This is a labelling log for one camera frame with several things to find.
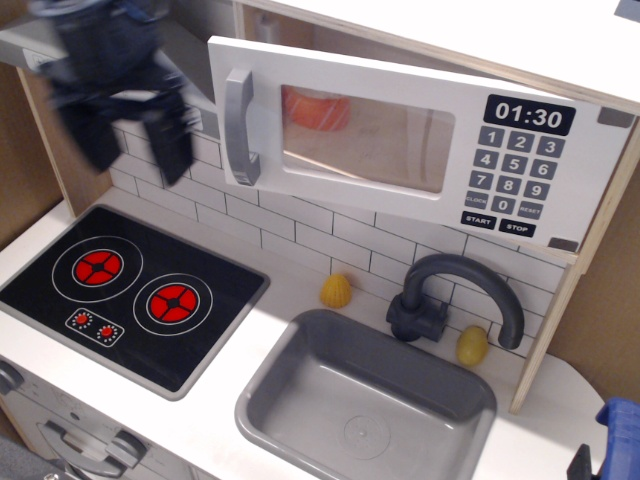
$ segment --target white cabinet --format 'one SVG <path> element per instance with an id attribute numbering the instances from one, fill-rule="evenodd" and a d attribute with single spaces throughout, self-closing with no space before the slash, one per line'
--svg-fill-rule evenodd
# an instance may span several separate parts
<path id="1" fill-rule="evenodd" d="M 175 455 L 128 432 L 126 427 L 89 405 L 22 368 L 9 365 L 1 358 L 0 362 L 0 376 L 6 378 L 8 369 L 20 379 L 11 391 L 0 396 L 2 408 L 29 448 L 41 457 L 60 458 L 95 480 L 190 480 L 198 475 Z M 126 443 L 114 441 L 116 437 Z M 140 448 L 139 461 L 132 460 L 130 445 Z M 123 458 L 129 466 L 122 463 Z M 90 469 L 83 470 L 84 465 Z M 111 473 L 104 476 L 88 473 L 92 469 Z"/>

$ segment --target microwave keypad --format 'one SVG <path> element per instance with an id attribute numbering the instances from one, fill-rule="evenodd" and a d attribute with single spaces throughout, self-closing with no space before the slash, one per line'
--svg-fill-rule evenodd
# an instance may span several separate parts
<path id="1" fill-rule="evenodd" d="M 500 231 L 533 237 L 536 226 L 529 222 L 542 215 L 564 145 L 548 135 L 481 127 L 464 205 L 485 213 L 465 211 L 461 222 L 493 229 L 499 220 L 494 215 L 509 215 L 500 220 Z"/>

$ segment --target microwave door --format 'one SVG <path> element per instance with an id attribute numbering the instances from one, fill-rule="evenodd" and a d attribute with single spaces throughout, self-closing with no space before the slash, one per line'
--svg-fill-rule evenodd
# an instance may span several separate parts
<path id="1" fill-rule="evenodd" d="M 221 37 L 209 53 L 228 183 L 569 251 L 630 129 L 501 80 Z"/>

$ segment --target sink drain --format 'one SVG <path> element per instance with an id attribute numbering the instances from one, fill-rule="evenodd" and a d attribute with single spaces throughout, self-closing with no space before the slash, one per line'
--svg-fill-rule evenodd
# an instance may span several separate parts
<path id="1" fill-rule="evenodd" d="M 384 420 L 358 415 L 345 424 L 340 445 L 353 457 L 370 460 L 387 449 L 390 439 Z"/>

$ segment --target digital display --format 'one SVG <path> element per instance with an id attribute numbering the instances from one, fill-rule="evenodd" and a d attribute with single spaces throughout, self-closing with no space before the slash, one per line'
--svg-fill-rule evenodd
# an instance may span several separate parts
<path id="1" fill-rule="evenodd" d="M 576 109 L 522 98 L 489 95 L 484 121 L 495 125 L 566 136 Z"/>

